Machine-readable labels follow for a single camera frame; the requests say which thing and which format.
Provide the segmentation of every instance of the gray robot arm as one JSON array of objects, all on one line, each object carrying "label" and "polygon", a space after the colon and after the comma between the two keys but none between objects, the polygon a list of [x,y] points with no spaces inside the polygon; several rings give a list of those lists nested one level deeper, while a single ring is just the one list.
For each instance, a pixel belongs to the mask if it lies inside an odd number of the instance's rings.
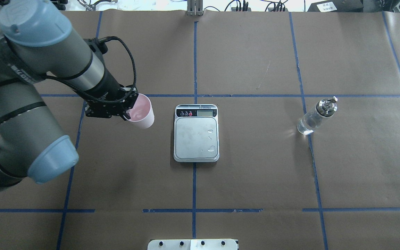
[{"label": "gray robot arm", "polygon": [[12,1],[0,9],[0,28],[2,191],[27,176],[47,182],[78,162],[34,83],[60,81],[87,101],[86,116],[124,120],[138,92],[135,76],[134,84],[124,87],[105,68],[104,43],[115,38],[83,40],[49,1]]}]

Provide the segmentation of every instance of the digital scale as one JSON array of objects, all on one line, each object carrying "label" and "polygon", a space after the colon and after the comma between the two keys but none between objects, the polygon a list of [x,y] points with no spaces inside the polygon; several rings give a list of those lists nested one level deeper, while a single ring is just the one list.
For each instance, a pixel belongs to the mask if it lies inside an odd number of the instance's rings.
[{"label": "digital scale", "polygon": [[217,106],[178,105],[174,121],[174,159],[181,163],[212,163],[219,157]]}]

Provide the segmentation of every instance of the label sticker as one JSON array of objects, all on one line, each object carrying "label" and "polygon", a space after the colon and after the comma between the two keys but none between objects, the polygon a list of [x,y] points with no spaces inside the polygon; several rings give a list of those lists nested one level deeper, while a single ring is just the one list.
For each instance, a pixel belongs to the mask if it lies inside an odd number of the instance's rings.
[{"label": "label sticker", "polygon": [[320,5],[317,5],[317,8],[319,8],[320,12],[329,12],[337,10],[333,2],[321,3]]}]

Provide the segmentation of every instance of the plastic cup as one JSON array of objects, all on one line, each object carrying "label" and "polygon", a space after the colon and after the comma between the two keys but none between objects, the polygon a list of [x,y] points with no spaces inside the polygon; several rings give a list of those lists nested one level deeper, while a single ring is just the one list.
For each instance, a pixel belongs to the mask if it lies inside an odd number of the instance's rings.
[{"label": "plastic cup", "polygon": [[138,94],[134,107],[129,110],[130,119],[133,125],[139,128],[149,128],[154,123],[154,111],[151,100],[143,94]]}]

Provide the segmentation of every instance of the metal bracket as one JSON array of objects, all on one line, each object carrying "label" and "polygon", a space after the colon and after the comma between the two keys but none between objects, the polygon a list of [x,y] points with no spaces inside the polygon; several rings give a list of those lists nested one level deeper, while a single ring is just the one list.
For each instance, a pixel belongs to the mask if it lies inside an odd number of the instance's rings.
[{"label": "metal bracket", "polygon": [[203,16],[203,0],[187,0],[187,11],[188,16]]}]

